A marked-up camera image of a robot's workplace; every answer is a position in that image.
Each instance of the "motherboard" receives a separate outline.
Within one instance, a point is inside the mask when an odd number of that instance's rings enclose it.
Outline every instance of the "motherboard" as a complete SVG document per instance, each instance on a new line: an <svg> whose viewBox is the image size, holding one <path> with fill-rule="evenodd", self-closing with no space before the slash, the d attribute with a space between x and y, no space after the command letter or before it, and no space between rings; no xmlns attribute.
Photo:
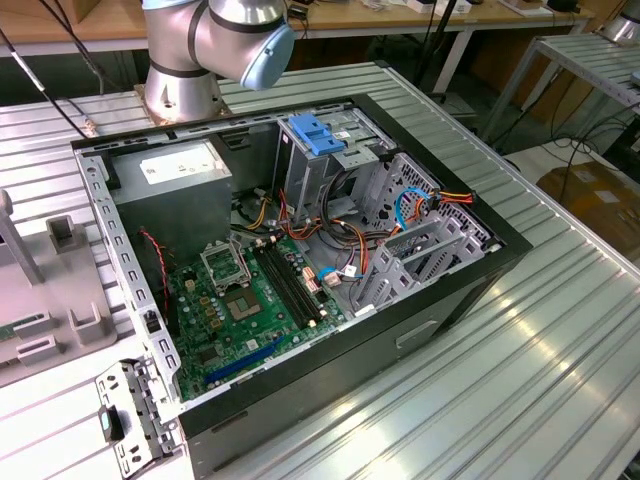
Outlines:
<svg viewBox="0 0 640 480"><path fill-rule="evenodd" d="M290 238L247 249L228 245L208 249L203 261L169 275L185 401L346 321ZM220 280L238 278L245 266L247 281L224 290Z"/></svg>

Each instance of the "ram slot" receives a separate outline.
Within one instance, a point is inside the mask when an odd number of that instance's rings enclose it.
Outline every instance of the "ram slot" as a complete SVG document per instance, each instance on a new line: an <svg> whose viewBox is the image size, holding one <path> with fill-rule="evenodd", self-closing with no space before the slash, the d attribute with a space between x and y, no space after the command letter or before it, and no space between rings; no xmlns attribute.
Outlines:
<svg viewBox="0 0 640 480"><path fill-rule="evenodd" d="M321 319L318 307L275 249L258 250L255 258L298 328L307 328L310 320Z"/></svg>

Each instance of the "cardboard box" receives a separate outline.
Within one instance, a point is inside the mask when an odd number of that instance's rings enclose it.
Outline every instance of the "cardboard box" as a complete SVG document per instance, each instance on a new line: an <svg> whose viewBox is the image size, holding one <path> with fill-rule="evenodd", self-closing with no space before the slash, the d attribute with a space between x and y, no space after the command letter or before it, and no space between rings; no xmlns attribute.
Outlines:
<svg viewBox="0 0 640 480"><path fill-rule="evenodd" d="M558 199L566 168L556 168L538 187ZM582 223L631 261L640 258L640 194L599 162L571 167L562 201Z"/></svg>
<svg viewBox="0 0 640 480"><path fill-rule="evenodd" d="M100 0L59 0L71 25L77 25L86 17ZM58 13L54 2L48 2L51 8ZM19 13L32 17L46 18L55 21L49 11L38 0L0 0L0 11Z"/></svg>

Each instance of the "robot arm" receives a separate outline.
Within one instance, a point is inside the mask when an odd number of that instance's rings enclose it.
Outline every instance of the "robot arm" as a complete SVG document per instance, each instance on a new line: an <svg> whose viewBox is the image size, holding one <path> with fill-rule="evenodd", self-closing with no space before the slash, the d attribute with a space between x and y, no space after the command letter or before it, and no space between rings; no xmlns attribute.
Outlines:
<svg viewBox="0 0 640 480"><path fill-rule="evenodd" d="M273 86L293 50L282 0L144 0L142 8L151 58L145 98L160 118L212 117L215 73L253 90Z"/></svg>

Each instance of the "aluminum table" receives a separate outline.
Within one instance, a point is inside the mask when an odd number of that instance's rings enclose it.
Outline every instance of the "aluminum table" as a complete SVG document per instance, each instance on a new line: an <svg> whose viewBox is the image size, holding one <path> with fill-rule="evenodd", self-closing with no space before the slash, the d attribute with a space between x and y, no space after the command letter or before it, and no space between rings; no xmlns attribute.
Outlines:
<svg viewBox="0 0 640 480"><path fill-rule="evenodd" d="M538 54L549 58L553 63L542 75L523 109L542 94L557 70L562 67L589 82L603 94L600 101L594 105L592 115L589 115L590 122L582 127L583 132L598 120L598 113L607 97L624 107L635 106L633 110L636 113L640 112L640 88L631 83L631 74L640 70L640 46L620 47L596 33L540 37L531 42L491 110L481 133L483 140L487 141L499 124L504 109Z"/></svg>
<svg viewBox="0 0 640 480"><path fill-rule="evenodd" d="M300 71L264 92L222 90L238 113L368 93L535 249L451 331L211 478L617 477L640 449L640 271L389 68ZM133 93L78 101L103 133L150 125ZM119 475L92 378L142 351L73 137L46 104L0 109L0 186L16 199L23 233L60 213L87 226L121 340L0 390L3 478ZM178 456L141 478L188 472Z"/></svg>

